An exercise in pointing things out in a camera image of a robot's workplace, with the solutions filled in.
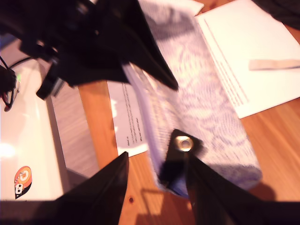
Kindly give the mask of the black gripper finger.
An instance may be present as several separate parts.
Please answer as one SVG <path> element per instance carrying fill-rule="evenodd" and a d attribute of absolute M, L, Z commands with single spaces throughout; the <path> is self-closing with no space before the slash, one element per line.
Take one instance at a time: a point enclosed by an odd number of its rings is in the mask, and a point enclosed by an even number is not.
<path fill-rule="evenodd" d="M 167 87 L 179 85 L 162 56 L 137 0 L 107 0 L 103 14 L 106 48 L 134 63 Z"/>
<path fill-rule="evenodd" d="M 69 206 L 92 207 L 104 202 L 107 197 L 112 203 L 124 201 L 128 183 L 129 157 L 124 152 L 88 180 L 57 199 Z"/>
<path fill-rule="evenodd" d="M 95 81 L 128 83 L 123 68 L 116 58 L 78 58 L 64 54 L 58 63 L 58 77 L 69 86 L 78 86 Z"/>
<path fill-rule="evenodd" d="M 187 191 L 193 209 L 250 209 L 267 203 L 226 180 L 195 156 L 187 160 Z"/>

